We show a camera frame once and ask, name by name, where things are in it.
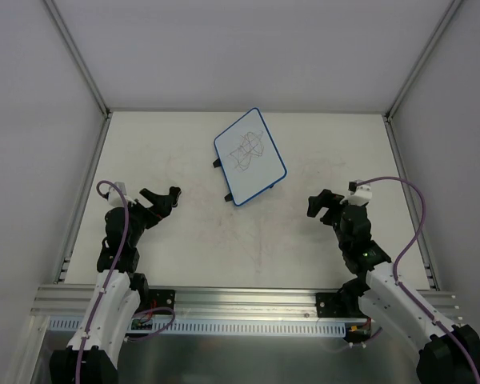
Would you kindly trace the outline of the blue framed whiteboard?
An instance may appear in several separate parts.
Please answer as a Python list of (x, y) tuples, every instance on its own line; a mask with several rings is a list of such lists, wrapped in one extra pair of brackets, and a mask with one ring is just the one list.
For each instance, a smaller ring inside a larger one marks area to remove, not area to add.
[(259, 108), (254, 107), (214, 139), (229, 193), (227, 202), (247, 204), (287, 176), (287, 168)]

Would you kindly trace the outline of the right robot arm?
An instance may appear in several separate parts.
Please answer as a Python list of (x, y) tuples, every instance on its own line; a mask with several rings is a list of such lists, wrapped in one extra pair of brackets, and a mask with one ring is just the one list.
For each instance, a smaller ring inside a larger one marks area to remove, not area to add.
[(376, 321), (413, 360), (421, 383), (480, 383), (478, 333), (467, 324), (455, 324), (406, 286), (395, 263), (372, 238), (369, 200), (366, 190), (347, 197), (323, 190), (308, 198), (308, 216), (325, 211), (320, 221), (334, 231), (354, 275), (336, 293), (333, 307)]

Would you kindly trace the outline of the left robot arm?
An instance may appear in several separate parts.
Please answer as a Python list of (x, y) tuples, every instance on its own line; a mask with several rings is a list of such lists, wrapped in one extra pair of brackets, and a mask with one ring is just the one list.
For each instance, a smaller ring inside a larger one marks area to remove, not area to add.
[(142, 189), (148, 206), (129, 198), (121, 182), (100, 181), (96, 189), (111, 207), (104, 217), (98, 275), (83, 320), (67, 346), (50, 357), (53, 383), (118, 382), (118, 358), (132, 322), (152, 314), (168, 315), (169, 324), (176, 318), (174, 300), (151, 294), (146, 276), (136, 269), (141, 236), (177, 207), (180, 188), (172, 186), (167, 194)]

